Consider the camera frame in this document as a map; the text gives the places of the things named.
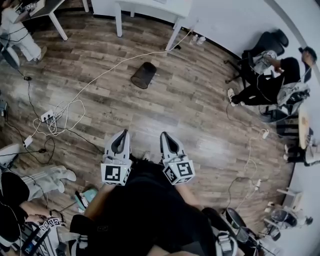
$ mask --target teal object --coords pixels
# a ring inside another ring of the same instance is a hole
[[[84,195],[85,199],[88,201],[88,203],[90,204],[91,201],[95,198],[95,196],[97,195],[98,191],[95,188],[91,188],[89,190],[87,190],[86,192],[83,192],[82,194]],[[83,204],[80,202],[80,200],[78,199],[77,196],[75,196],[75,200],[79,206],[79,208],[81,210],[85,210]]]

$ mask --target black baseboard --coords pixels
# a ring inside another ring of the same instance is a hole
[[[57,11],[59,12],[75,12],[75,11],[83,11],[84,8],[82,7],[77,7],[77,8],[66,8],[66,9],[59,9]],[[130,16],[130,11],[121,11],[122,14],[124,15],[127,15],[127,16]],[[166,21],[166,20],[163,20],[163,19],[160,19],[160,18],[156,18],[156,17],[152,17],[152,16],[148,16],[148,15],[145,15],[145,14],[141,14],[141,13],[135,13],[134,16],[136,17],[140,17],[140,18],[144,18],[146,20],[152,20],[152,21],[156,21],[156,22],[160,22],[162,24],[166,24],[168,26],[171,26],[173,27],[175,24],[172,23],[172,22],[169,22],[169,21]],[[98,19],[108,19],[108,20],[114,20],[115,17],[114,16],[109,16],[109,15],[99,15],[99,14],[93,14],[93,17],[95,18],[98,18]],[[202,37],[203,35],[199,34],[199,33],[196,33],[196,32],[193,32],[192,33],[193,35],[198,35],[199,37]],[[215,47],[218,47],[219,49],[223,50],[224,52],[228,53],[229,55],[231,55],[233,58],[235,58],[236,60],[240,60],[241,58],[234,54],[232,51],[224,48],[222,45],[216,43],[215,41],[212,41],[210,40],[209,38],[206,39],[207,42],[209,42],[210,44],[214,45]]]

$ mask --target wooden floor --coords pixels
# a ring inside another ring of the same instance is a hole
[[[21,56],[21,72],[31,76],[30,96],[40,115],[62,101],[70,101],[81,88],[119,61],[148,52],[164,50],[172,28],[168,25],[129,16],[123,17],[123,36],[118,38],[114,20],[93,18],[84,12],[68,12],[58,15],[61,26],[69,39],[63,41],[48,21],[33,34],[40,46],[47,46],[44,59],[36,64],[26,62]],[[152,160],[158,162],[160,134],[172,133],[184,144],[193,160],[196,177],[189,183],[192,191],[205,206],[226,207],[229,202],[228,188],[236,177],[251,177],[255,166],[250,163],[244,171],[249,156],[249,138],[257,137],[259,130],[269,128],[257,115],[257,110],[229,106],[227,118],[227,89],[241,87],[225,79],[234,71],[224,60],[234,59],[223,50],[205,42],[191,46],[187,38],[181,50],[155,54],[129,60],[112,72],[93,82],[78,98],[85,105],[85,117],[73,129],[101,150],[105,135],[110,138],[122,129],[131,135],[133,154],[141,156],[149,150]],[[130,77],[143,62],[152,62],[157,72],[146,90],[134,86]],[[28,100],[28,83],[4,61],[0,64],[2,97],[8,101],[9,122],[26,138],[34,133],[36,118]],[[83,113],[81,104],[75,103],[69,113],[71,127]],[[17,131],[1,119],[4,144],[20,142]],[[47,132],[46,126],[41,131]],[[31,150],[43,147],[46,137],[36,134]],[[64,165],[77,175],[76,182],[66,183],[65,194],[49,194],[48,206],[61,210],[73,202],[75,190],[82,191],[89,184],[101,186],[100,161],[102,154],[91,144],[66,131],[54,138],[55,151],[51,163]],[[53,144],[48,143],[49,151]],[[251,158],[258,171],[253,180],[264,180],[260,192],[255,193],[239,208],[240,215],[254,230],[262,228],[264,208],[268,201],[280,203],[283,199],[276,189],[287,187],[292,165],[283,160],[284,142],[275,134],[263,140],[252,141]],[[39,155],[42,161],[49,154]],[[15,165],[21,172],[31,167],[36,172],[40,164],[29,154],[20,155]],[[233,183],[230,206],[236,208],[247,194],[247,179]],[[65,211],[67,223],[77,213],[75,206]]]

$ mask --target black mesh trash can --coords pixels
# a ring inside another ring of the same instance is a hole
[[[131,76],[131,82],[141,89],[147,89],[156,71],[157,68],[152,63],[145,62],[139,67],[135,74]]]

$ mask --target plastic bottle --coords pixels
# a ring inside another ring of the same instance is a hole
[[[197,41],[198,41],[198,35],[196,34],[192,37],[189,44],[193,46]]]
[[[205,38],[204,36],[201,36],[201,37],[199,38],[199,40],[196,42],[196,44],[197,44],[198,46],[200,46],[200,45],[202,45],[205,41],[206,41],[206,38]]]

